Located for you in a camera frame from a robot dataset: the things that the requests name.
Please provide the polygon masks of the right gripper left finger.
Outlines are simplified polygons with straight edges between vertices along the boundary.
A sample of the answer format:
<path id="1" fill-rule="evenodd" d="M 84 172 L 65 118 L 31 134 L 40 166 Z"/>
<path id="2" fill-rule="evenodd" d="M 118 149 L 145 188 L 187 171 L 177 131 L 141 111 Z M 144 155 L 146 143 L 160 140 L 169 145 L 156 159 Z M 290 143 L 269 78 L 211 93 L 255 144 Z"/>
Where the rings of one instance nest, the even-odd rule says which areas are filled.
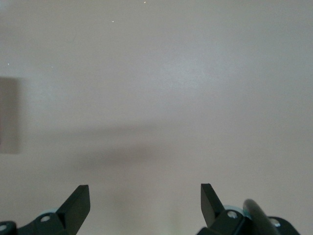
<path id="1" fill-rule="evenodd" d="M 20 228 L 14 221 L 2 221 L 2 235 L 76 235 L 90 212 L 89 186 L 80 185 L 55 211 L 39 215 Z"/>

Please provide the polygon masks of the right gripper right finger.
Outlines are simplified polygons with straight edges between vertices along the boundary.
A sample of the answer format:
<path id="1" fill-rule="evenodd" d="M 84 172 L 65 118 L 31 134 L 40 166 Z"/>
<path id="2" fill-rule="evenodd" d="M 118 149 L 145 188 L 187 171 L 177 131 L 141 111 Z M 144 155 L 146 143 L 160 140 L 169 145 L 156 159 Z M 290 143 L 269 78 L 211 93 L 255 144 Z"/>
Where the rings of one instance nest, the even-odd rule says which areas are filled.
<path id="1" fill-rule="evenodd" d="M 201 184 L 201 212 L 206 222 L 199 235 L 299 235 L 287 220 L 268 216 L 252 199 L 242 208 L 224 206 L 211 184 Z"/>

